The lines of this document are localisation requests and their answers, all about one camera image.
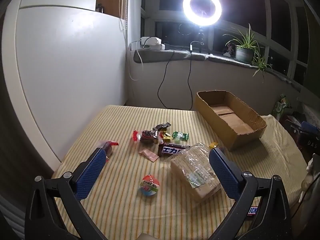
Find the white power adapter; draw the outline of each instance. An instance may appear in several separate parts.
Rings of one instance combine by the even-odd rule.
[[[156,46],[161,44],[161,39],[156,37],[142,37],[141,45]]]

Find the green candy wrapper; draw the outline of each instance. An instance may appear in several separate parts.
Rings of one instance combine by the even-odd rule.
[[[172,134],[172,137],[175,140],[187,141],[189,139],[189,134],[188,133],[182,133],[182,132],[174,132]]]

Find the window sill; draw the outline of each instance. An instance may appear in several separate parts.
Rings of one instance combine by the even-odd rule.
[[[168,62],[172,56],[172,53],[173,53],[172,49],[170,50],[139,49],[139,54],[143,63]],[[191,53],[189,51],[175,50],[174,55],[172,56],[170,61],[189,60],[190,56],[191,56]],[[230,64],[230,65],[235,65],[235,66],[244,67],[244,68],[258,69],[258,67],[256,66],[252,66],[249,64],[236,61],[231,57],[219,56],[219,55],[213,55],[213,54],[208,55],[208,54],[193,52],[191,59],[194,61],[208,60],[216,63],[224,63],[224,64]],[[141,63],[137,50],[135,50],[134,52],[133,61],[135,63]],[[295,90],[300,92],[301,85],[298,84],[297,82],[292,82],[287,76],[277,71],[272,71],[271,69],[268,69],[268,68],[265,70],[265,72],[268,72],[276,76],[281,81],[287,82],[288,84],[292,85],[292,87],[295,88]]]

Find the spider plant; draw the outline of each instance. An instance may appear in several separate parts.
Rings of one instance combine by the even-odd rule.
[[[253,39],[255,32],[251,31],[251,25],[250,25],[250,23],[249,23],[249,33],[246,32],[246,33],[245,33],[245,36],[244,36],[244,34],[243,34],[241,31],[239,31],[239,33],[242,35],[242,38],[241,38],[241,39],[239,39],[239,38],[237,38],[236,36],[233,36],[233,35],[231,35],[231,34],[224,34],[223,36],[228,35],[228,36],[233,37],[233,39],[230,40],[230,41],[236,41],[237,43],[239,43],[239,45],[237,45],[238,48],[246,48],[246,49],[252,49],[252,50],[256,51],[256,49],[257,49],[257,41]]]
[[[258,69],[254,72],[252,77],[254,77],[259,71],[261,71],[261,74],[262,74],[262,77],[263,77],[263,81],[262,81],[262,83],[263,83],[264,82],[264,75],[263,75],[264,70],[267,67],[270,67],[271,70],[272,70],[272,67],[271,67],[270,64],[265,63],[265,57],[263,55],[261,55],[259,46],[257,47],[257,49],[255,51],[255,54],[254,54],[254,57],[253,57],[253,63],[255,65],[257,65]]]

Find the plant pot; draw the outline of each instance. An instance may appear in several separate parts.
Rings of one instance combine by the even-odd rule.
[[[236,59],[252,64],[254,50],[246,48],[236,49]]]

